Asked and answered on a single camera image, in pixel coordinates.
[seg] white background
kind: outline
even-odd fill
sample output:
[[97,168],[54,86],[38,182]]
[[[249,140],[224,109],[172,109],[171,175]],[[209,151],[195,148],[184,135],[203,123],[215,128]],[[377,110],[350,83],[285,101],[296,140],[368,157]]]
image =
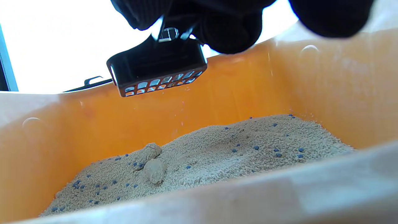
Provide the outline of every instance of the white background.
[[[264,10],[258,42],[296,21],[288,1],[278,0]],[[109,79],[106,60],[150,34],[133,30],[110,0],[0,0],[0,24],[19,91],[26,93],[59,93],[98,75]]]

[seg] blue litter granule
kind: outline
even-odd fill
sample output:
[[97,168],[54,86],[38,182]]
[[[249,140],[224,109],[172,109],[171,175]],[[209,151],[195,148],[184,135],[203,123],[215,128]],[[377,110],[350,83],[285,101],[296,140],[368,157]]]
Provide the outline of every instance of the blue litter granule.
[[79,188],[79,186],[78,186],[78,184],[81,182],[81,180],[77,180],[76,182],[74,182],[73,184],[72,184],[72,187],[74,187],[75,189],[78,189]]

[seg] litter box wall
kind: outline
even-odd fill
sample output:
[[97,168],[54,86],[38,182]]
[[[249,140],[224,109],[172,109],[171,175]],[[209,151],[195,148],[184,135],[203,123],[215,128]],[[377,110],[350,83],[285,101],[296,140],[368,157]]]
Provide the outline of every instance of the litter box wall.
[[397,8],[378,1],[383,16],[351,40],[326,42],[296,24],[245,53],[209,58],[197,81],[165,91],[0,93],[0,222],[37,216],[93,161],[208,125],[294,113],[357,148],[396,139]]
[[376,1],[352,39],[321,39],[297,23],[264,45],[295,115],[355,148],[398,138],[397,1]]

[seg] black litter scoop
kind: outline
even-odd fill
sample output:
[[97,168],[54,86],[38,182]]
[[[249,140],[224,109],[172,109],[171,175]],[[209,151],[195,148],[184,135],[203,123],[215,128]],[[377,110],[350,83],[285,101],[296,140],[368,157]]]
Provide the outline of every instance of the black litter scoop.
[[149,36],[142,44],[107,61],[122,97],[186,85],[207,69],[207,60],[197,40],[170,39],[167,36],[155,41]]

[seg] gloved hand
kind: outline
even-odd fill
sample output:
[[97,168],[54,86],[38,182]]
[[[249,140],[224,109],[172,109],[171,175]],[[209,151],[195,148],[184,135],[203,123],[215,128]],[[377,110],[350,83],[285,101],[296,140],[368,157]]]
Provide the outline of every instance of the gloved hand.
[[[134,29],[146,30],[170,9],[194,8],[201,15],[192,34],[213,50],[234,54],[247,50],[262,31],[262,10],[276,0],[111,0]],[[312,32],[333,38],[352,37],[366,24],[374,0],[289,0],[293,12]]]

